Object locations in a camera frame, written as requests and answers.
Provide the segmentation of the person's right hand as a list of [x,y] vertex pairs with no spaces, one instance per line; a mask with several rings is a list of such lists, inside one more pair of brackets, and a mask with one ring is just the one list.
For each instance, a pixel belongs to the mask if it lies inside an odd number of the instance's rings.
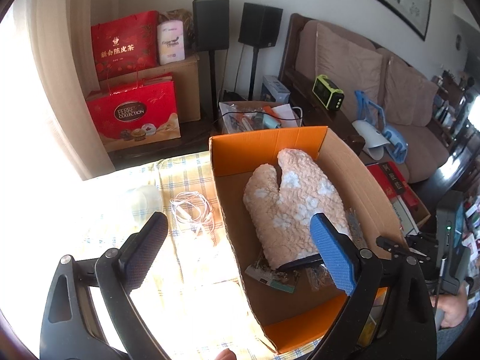
[[462,323],[468,311],[465,286],[460,286],[458,294],[443,294],[430,298],[431,305],[443,312],[440,328],[455,328]]

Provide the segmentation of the person's left hand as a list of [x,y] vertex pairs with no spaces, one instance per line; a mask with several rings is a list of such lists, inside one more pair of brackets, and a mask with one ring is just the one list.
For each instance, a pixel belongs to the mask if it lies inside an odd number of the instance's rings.
[[236,360],[236,354],[229,348],[222,350],[215,360]]

